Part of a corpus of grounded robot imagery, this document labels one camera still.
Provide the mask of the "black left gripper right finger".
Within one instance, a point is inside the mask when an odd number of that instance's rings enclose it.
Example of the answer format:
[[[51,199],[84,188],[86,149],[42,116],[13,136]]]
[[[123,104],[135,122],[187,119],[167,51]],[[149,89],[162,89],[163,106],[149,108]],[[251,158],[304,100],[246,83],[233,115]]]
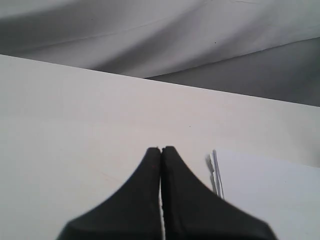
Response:
[[[275,240],[264,221],[207,188],[173,146],[161,154],[161,198],[167,240]]]

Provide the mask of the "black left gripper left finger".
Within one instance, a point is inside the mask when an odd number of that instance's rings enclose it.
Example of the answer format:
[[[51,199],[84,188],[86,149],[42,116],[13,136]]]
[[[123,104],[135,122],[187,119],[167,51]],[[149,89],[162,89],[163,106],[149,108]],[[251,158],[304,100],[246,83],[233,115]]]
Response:
[[[130,178],[107,200],[70,220],[60,240],[160,240],[161,151],[146,150]]]

